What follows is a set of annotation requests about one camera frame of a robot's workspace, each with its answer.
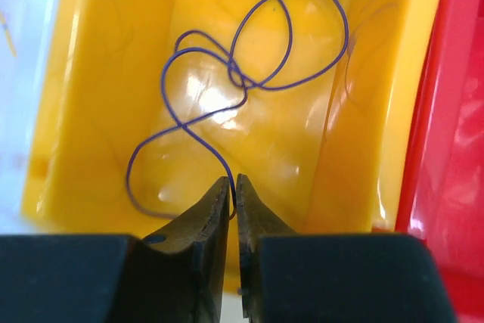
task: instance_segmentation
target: yellow mark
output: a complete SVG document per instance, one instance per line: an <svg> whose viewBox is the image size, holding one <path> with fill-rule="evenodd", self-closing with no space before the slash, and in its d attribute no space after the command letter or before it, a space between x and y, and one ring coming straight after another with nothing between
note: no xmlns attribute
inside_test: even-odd
<svg viewBox="0 0 484 323"><path fill-rule="evenodd" d="M7 39L8 47L10 48L10 52L12 52L12 56L17 56L17 50L14 46L14 41L12 40L12 36L10 34L10 30L8 30L7 20L5 19L3 13L0 11L0 23L2 23L2 28L5 32L5 38Z"/></svg>

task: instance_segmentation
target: tangled cable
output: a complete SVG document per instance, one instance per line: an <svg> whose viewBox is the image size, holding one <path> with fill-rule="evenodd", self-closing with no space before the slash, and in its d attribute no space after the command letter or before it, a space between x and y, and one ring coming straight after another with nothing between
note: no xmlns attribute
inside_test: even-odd
<svg viewBox="0 0 484 323"><path fill-rule="evenodd" d="M234 59L234 53L235 53L235 47L237 45L237 41L240 37L240 34L242 30L244 29L245 25L247 24L248 20L253 16L253 14L259 9L262 5L264 5L266 2L269 0L260 0L257 2L247 13L247 15L244 17L242 22L240 23L239 27L237 28L237 32L235 33L234 38L232 39L231 47L230 50L225 49L219 42L217 42L212 36L209 34L201 31L201 30L189 30L185 33L183 33L179 38L177 39L175 43L175 51L173 55L168 59L168 61L165 63L163 66L163 70L161 72L161 77L160 77L160 88L161 88L161 95L163 97L163 101L166 105L166 109L168 110L170 116L173 118L173 120L176 123L176 126L173 126L168 129L164 129L160 132L157 132L156 134L153 134L149 138L143 140L142 143L140 143L135 150L133 151L133 154L131 155L131 158L129 159L128 162L128 167L126 170L126 177L125 177L125 184L126 184L126 190L128 192L129 199L131 200L133 206L141 213L144 213L149 216L153 217L158 217L162 219L174 219L177 215L171 214L171 213L161 213L153 210L149 210L146 207L143 207L139 201L136 199L135 195L132 192L131 185L130 185L130 175L132 172L132 167L135 162L136 157L138 156L140 150L146 146L147 144L151 143L153 140L161 138L162 136L169 134L170 132L174 132L176 130L182 129L184 130L187 134L189 134L195 141L203 145L208 151L210 151L218 160L219 162L223 165L225 171L227 172L227 176L229 179L230 183L230 188L231 188L231 197L232 197L232 203L233 203L233 211L231 214L231 219L235 216L236 213L236 202L235 202L235 180L234 176L232 175L231 169L228 166L227 161L223 158L223 156L209 143L207 143L205 140L203 140L199 135L196 133L192 132L188 127L190 125L193 125L195 123L198 123L202 120L208 119L211 116L214 116L217 113L223 113L225 111L229 110L235 110L240 107L242 107L248 99L248 91L250 89L261 89L261 90L266 90L266 91L282 91L282 90L287 90L291 89L293 87L297 87L299 85L302 85L303 83L309 82L319 76L321 76L323 73L326 73L329 69L331 69L340 59L341 57L345 54L346 48L348 47L348 41L349 41L349 25L348 25L348 19L346 17L345 11L343 10L343 7L341 6L340 2L338 0L331 0L337 7L341 18L343 20L343 27L344 27L344 41L343 41L343 47L341 48L340 53L331 61L326 67L322 68L319 70L317 73L314 73L311 76L307 76L304 79L289 83L287 85L281 85L281 86L270 86L267 85L269 81L274 79L274 77L282 70L284 65L287 62L287 59L290 56L291 49L293 47L293 24L292 20L290 18L289 11L287 10L286 5L282 0L277 0L279 5L282 7L282 10L284 12L284 16L286 17L287 21L287 31L288 31L288 40L287 40L287 49L286 52L279 63L279 65L276 67L276 69L264 80L257 82L254 79L251 79L248 75L242 72L242 70L239 68L236 60ZM215 53L214 51L210 51L209 49L206 48L201 48L201 47L189 47L189 48L180 48L180 44L183 39L188 37L189 35L192 34L197 34L216 46L221 53L223 53L223 56L220 54ZM242 99L236 103L235 105L229 106L229 107L223 107L218 110L211 111L209 113L205 113L203 115L200 115L192 120L188 120L187 122L182 122L175 110L173 109L173 106L170 104L168 96L166 94L166 74L172 65L174 61L176 61L179 57L183 56L184 54L189 54L193 52L198 52L202 54L206 54L210 57L215 58L217 61L220 63L224 64L227 67L227 72L228 72L228 79L230 82L242 89L244 91L244 96Z"/></svg>

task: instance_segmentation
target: yellow bin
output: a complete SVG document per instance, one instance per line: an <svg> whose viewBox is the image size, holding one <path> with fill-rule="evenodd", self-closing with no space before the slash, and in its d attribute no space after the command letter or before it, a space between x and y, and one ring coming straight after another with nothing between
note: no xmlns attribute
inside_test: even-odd
<svg viewBox="0 0 484 323"><path fill-rule="evenodd" d="M251 91L240 110L192 126L246 173L262 200L300 231L392 229L414 99L438 0L340 0L349 47L336 67L297 89ZM23 196L23 212L52 231L144 236L166 221L144 216L124 187L126 165L150 134L172 126L160 71L183 32L228 47L258 0L60 0ZM330 0L285 0L294 23L290 59L272 85L321 69L343 42ZM235 58L254 79L278 65L287 25L264 5L242 32ZM182 47L208 46L199 36ZM168 91L183 120L240 99L226 69L189 54ZM224 174L183 132L140 153L132 187L147 208L180 213ZM230 232L228 271L237 271Z"/></svg>

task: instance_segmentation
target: purple wire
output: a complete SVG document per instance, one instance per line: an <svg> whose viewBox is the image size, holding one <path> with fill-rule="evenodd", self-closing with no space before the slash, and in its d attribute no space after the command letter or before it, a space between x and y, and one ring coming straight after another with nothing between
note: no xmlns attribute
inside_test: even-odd
<svg viewBox="0 0 484 323"><path fill-rule="evenodd" d="M126 170L126 178L125 178L126 190L128 192L128 196L129 196L133 206L138 211L140 211L144 214L147 214L149 216L159 217L159 218L164 218L164 219L174 219L177 216L175 214L170 214L170 213L156 212L156 211L149 210L149 209L143 207L138 202L135 195L133 194L129 180L130 180L130 175L131 175L131 171L132 171L132 167L133 167L133 164L135 162L135 159L138 156L140 150L144 146L146 146L147 144L149 144L150 142L152 142L153 140L155 140L157 138L161 138L162 136L169 134L170 132L174 132L176 130L183 129L195 141L197 141L198 143L203 145L208 151L210 151L219 160L219 162L223 165L225 171L227 172L227 176L228 176L230 187L231 187L232 203L233 203L233 206L234 206L233 212L231 214L231 218L233 218L235 213L236 213L236 200L235 200L236 196L235 196L235 180L234 180L234 176L231 172L230 166L228 165L228 163L224 159L224 157L212 145L207 143L199 135L197 135L195 132L191 131L188 127L190 125L198 123L198 122L200 122L204 119L208 119L208 118L210 118L211 116L213 116L217 113L222 113L222 112L229 111L229 110L236 110L236 109L242 107L247 102L248 91L250 89L257 88L257 89L262 89L262 90L266 90L266 91L282 91L282 90L286 90L286 89L291 89L293 87L297 87L298 85L302 85L303 83L311 81L311 80L321 76L322 74L327 72L332 67L334 67L334 65L341 59L341 57L346 52L346 49L348 47L348 41L349 41L348 19L346 17L345 11L343 10L343 7L341 6L340 2L338 0L332 0L332 2L336 5L336 7L337 7L337 9L338 9L338 11L341 15L341 18L343 20L344 42L343 42L343 47L341 48L340 53L326 67L322 68L317 73L314 73L311 76L307 76L304 79L289 83L287 85L274 86L274 87L266 86L265 84L267 82L271 81L277 74L279 74L279 72L282 70L282 68L286 64L287 59L289 58L289 55L290 55L290 52L291 52L291 49L292 49L292 44L293 44L293 27L292 27L292 21L290 19L289 12L288 12L287 7L284 4L284 2L282 0L278 0L279 4L283 8L283 11L284 11L284 14L286 15L286 18L287 18L289 36L288 36L286 53L285 53L281 63L278 65L278 67L276 67L276 69L267 78L265 78L264 80L259 81L259 82L251 79L248 75L245 75L240 70L237 62L235 61L235 59L234 59L235 47L237 45L237 41L240 37L240 34L241 34L243 28L245 27L245 25L247 24L248 20L253 16L253 14L257 11L257 9L259 9L262 5L264 5L268 1L269 0L261 0L261 1L257 2L257 4L255 4L252 7L252 9L250 9L250 11L247 13L245 18L240 23L240 25L237 29L237 32L235 33L235 36L234 36L232 43L231 43L230 50L225 49L212 36L210 36L209 34L205 33L204 31L201 31L201 30L189 30L189 31L181 34L179 36L179 38L177 39L177 41L175 43L175 53L165 63L163 70L162 70L162 73L161 73L161 77L160 77L161 95L163 97L163 101L165 102L166 109L168 110L168 112L169 112L170 116L173 118L173 120L176 122L176 126L173 126L171 128L168 128L168 129L164 129L164 130L162 130L162 131L160 131L156 134L153 134L149 138L145 139L142 143L140 143L136 147L136 149L133 151L131 158L129 159L128 167L127 167L127 170ZM214 44L214 46L216 46L224 54L224 56L227 57L227 60L224 59L219 54L215 53L214 51L210 51L209 49L206 49L206 48L190 47L190 48L184 48L182 50L179 50L179 47L180 47L182 40L185 39L187 36L189 36L191 34L198 34L198 35L206 38L207 40L209 40L211 43ZM166 93L166 74L167 74L170 66L172 65L172 63L174 61L176 61L182 55L192 53L192 52L198 52L198 53L209 55L210 57L213 57L214 59L216 59L220 63L224 64L227 67L228 77L229 77L231 83L233 85L235 85L236 87L242 89L244 91L244 96L235 105L232 105L232 106L229 106L229 107L223 107L221 109L214 110L214 111L211 111L209 113L205 113L204 115L200 115L200 116L198 116L198 117L196 117L192 120L188 120L187 122L183 123L178 118L178 115L176 114L175 110L173 109L171 103L169 102L168 95ZM240 83L236 82L234 80L233 73L238 75L238 77L240 78Z"/></svg>

